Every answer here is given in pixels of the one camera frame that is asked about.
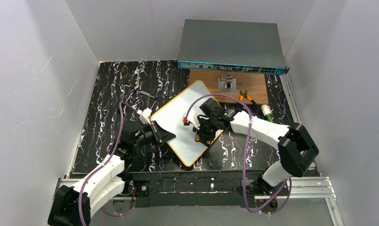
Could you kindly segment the yellow framed whiteboard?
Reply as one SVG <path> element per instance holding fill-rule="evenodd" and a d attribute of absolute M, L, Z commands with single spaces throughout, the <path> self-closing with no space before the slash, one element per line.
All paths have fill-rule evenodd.
<path fill-rule="evenodd" d="M 161 128 L 176 135 L 167 144 L 187 167 L 192 166 L 208 147 L 195 141 L 193 125 L 185 126 L 183 117 L 196 99 L 209 93 L 206 85 L 197 80 L 151 116 Z"/>

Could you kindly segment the brown wooden board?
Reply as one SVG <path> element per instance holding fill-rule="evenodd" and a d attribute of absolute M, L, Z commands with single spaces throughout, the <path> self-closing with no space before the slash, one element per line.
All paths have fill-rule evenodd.
<path fill-rule="evenodd" d="M 227 76 L 233 78 L 230 91 L 223 89 Z M 263 74 L 191 70 L 189 84 L 197 80 L 201 80 L 210 93 L 221 93 L 238 99 L 240 91 L 247 91 L 247 96 L 251 97 L 257 104 L 268 104 L 266 76 Z"/>

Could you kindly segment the orange handled pliers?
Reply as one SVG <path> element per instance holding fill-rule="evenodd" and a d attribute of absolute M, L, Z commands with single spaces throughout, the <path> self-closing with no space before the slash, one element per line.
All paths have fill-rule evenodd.
<path fill-rule="evenodd" d="M 244 99 L 247 99 L 248 101 L 250 101 L 252 103 L 252 105 L 254 106 L 255 110 L 259 109 L 258 104 L 255 102 L 255 100 L 253 100 L 253 98 L 251 98 L 248 95 L 247 90 L 245 90 L 244 92 L 242 90 L 240 90 L 239 101 L 243 101 Z"/>

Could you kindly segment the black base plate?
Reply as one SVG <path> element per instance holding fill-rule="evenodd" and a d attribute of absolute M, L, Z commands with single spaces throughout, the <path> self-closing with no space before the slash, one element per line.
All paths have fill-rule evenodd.
<path fill-rule="evenodd" d="M 136 208 L 245 206 L 240 170 L 132 172 L 131 178 Z"/>

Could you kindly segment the yellow and black eraser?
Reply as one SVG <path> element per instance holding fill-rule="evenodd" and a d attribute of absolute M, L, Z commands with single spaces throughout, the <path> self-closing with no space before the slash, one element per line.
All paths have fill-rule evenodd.
<path fill-rule="evenodd" d="M 195 142 L 202 143 L 205 146 L 210 146 L 212 141 L 208 140 L 206 137 L 202 137 L 199 134 L 195 135 Z"/>

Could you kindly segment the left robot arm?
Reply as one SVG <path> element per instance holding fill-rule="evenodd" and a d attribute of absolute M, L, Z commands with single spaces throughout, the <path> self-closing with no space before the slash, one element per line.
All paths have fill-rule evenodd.
<path fill-rule="evenodd" d="M 110 199 L 121 194 L 125 183 L 132 180 L 125 169 L 138 148 L 148 144 L 166 143 L 176 138 L 157 122 L 140 126 L 127 137 L 118 137 L 115 149 L 87 176 L 71 186 L 56 190 L 48 217 L 50 226 L 87 226 L 93 215 Z"/>

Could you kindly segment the black marble pattern mat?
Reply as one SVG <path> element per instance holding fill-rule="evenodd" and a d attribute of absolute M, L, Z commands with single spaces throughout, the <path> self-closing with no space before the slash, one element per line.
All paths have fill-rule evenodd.
<path fill-rule="evenodd" d="M 175 61 L 139 61 L 101 63 L 89 103 L 71 178 L 92 171 L 112 151 L 119 126 L 124 135 L 141 123 L 133 114 L 131 104 L 122 100 L 123 84 L 150 92 L 158 97 L 158 110 L 189 82 L 189 71 L 177 67 Z M 251 139 L 245 148 L 246 137 L 224 132 L 191 167 L 182 164 L 167 144 L 149 145 L 137 151 L 128 167 L 131 172 L 173 172 L 212 170 L 263 170 L 278 160 L 278 152 L 269 145 Z"/>

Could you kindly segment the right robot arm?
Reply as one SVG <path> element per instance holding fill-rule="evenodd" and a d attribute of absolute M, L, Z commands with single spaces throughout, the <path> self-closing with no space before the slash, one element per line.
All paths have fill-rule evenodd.
<path fill-rule="evenodd" d="M 245 134 L 270 145 L 280 159 L 267 167 L 256 181 L 245 187 L 248 194 L 269 193 L 290 177 L 302 177 L 319 154 L 307 129 L 300 123 L 291 126 L 265 121 L 248 114 L 239 105 L 220 106 L 213 98 L 200 105 L 202 114 L 193 127 L 195 141 L 209 146 L 218 130 Z"/>

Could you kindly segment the grey metal bracket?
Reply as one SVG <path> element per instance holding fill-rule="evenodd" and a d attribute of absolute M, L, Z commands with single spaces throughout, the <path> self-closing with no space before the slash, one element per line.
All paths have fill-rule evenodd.
<path fill-rule="evenodd" d="M 218 79 L 218 90 L 219 92 L 235 93 L 237 92 L 236 79 L 232 76 L 220 76 Z"/>

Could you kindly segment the teal network switch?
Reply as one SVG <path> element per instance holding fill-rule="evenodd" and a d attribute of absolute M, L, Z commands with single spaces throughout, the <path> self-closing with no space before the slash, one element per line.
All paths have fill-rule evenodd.
<path fill-rule="evenodd" d="M 287 74 L 277 24 L 185 20 L 177 65 L 181 69 Z"/>

